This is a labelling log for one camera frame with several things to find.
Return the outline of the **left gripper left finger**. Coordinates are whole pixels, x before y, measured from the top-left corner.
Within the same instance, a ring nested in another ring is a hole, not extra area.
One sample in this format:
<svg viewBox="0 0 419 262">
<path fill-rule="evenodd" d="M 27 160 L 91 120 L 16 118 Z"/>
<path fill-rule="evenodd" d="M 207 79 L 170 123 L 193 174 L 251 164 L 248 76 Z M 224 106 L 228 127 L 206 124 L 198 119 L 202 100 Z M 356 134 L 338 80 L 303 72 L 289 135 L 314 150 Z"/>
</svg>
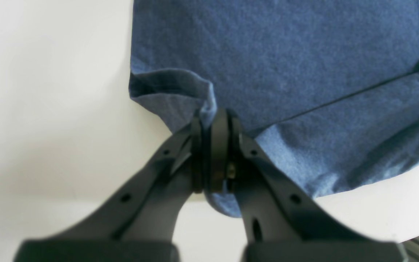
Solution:
<svg viewBox="0 0 419 262">
<path fill-rule="evenodd" d="M 203 191 L 198 117 L 167 139 L 96 211 L 51 237 L 24 241 L 16 262 L 179 262 L 178 214 Z"/>
</svg>

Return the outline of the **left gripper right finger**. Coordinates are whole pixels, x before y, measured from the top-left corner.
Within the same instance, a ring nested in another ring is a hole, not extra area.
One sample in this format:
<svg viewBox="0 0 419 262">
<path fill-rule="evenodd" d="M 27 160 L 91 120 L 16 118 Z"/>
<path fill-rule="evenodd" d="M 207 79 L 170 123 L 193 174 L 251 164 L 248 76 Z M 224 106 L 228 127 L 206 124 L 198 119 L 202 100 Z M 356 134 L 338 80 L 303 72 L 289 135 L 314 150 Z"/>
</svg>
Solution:
<svg viewBox="0 0 419 262">
<path fill-rule="evenodd" d="M 216 206 L 230 198 L 248 245 L 243 262 L 406 262 L 396 242 L 350 229 L 319 207 L 243 131 L 233 111 L 219 109 L 205 131 L 203 192 Z"/>
</svg>

